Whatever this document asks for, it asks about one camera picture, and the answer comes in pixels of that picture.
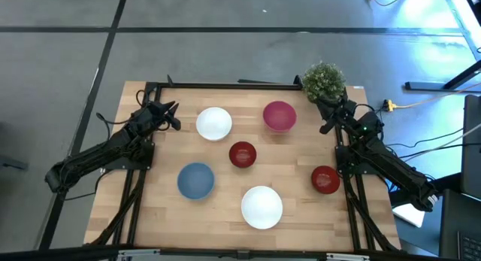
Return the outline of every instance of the potted plant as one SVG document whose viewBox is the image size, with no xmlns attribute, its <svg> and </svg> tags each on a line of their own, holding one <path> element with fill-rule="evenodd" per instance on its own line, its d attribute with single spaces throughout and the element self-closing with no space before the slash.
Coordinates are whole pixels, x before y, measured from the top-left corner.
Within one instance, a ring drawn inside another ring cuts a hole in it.
<svg viewBox="0 0 481 261">
<path fill-rule="evenodd" d="M 311 66 L 301 81 L 307 99 L 316 104 L 319 99 L 336 102 L 344 93 L 346 80 L 335 64 L 320 62 Z"/>
</svg>

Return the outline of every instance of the concrete floor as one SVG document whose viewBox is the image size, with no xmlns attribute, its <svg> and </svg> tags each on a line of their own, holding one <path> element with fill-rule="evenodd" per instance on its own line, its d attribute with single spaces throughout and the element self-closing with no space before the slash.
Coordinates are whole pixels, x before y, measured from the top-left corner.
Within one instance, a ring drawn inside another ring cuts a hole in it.
<svg viewBox="0 0 481 261">
<path fill-rule="evenodd" d="M 0 26 L 110 26 L 117 3 L 0 0 Z M 366 0 L 127 0 L 120 26 L 457 27 L 444 0 L 400 0 L 385 8 Z M 29 163 L 28 171 L 0 171 L 0 252 L 36 247 L 51 198 L 43 177 L 67 153 L 106 37 L 0 33 L 0 154 Z M 164 81 L 170 74 L 178 82 L 290 83 L 320 60 L 336 63 L 349 85 L 364 86 L 375 108 L 383 99 L 405 105 L 437 96 L 401 86 L 409 80 L 448 81 L 475 62 L 461 36 L 117 34 L 92 113 L 112 119 L 126 80 Z M 383 115 L 385 142 L 412 144 L 460 129 L 463 102 L 464 95 L 456 95 Z M 92 116 L 83 149 L 105 134 Z M 454 148 L 410 163 L 442 177 L 458 172 L 460 159 L 461 149 Z M 97 176 L 85 177 L 70 196 L 91 192 Z M 90 196 L 65 203 L 53 247 L 82 244 L 92 201 Z"/>
</svg>

